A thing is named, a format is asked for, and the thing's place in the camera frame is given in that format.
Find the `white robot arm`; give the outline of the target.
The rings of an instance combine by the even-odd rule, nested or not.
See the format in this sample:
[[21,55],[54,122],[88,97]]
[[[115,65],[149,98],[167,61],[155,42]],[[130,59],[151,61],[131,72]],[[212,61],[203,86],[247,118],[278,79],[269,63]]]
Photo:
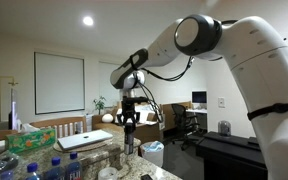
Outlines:
[[111,73],[122,92],[143,84],[142,71],[164,66],[183,54],[221,59],[244,100],[271,180],[288,180],[288,45],[263,18],[231,22],[190,15],[168,26]]

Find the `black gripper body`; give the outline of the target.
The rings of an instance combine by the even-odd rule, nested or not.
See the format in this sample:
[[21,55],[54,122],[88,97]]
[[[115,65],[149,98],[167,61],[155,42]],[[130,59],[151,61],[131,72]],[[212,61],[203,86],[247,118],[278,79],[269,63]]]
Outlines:
[[140,119],[140,113],[135,111],[135,105],[147,102],[145,97],[127,97],[122,99],[122,113],[117,115],[118,123],[125,125],[128,120],[131,120],[133,124],[136,124]]

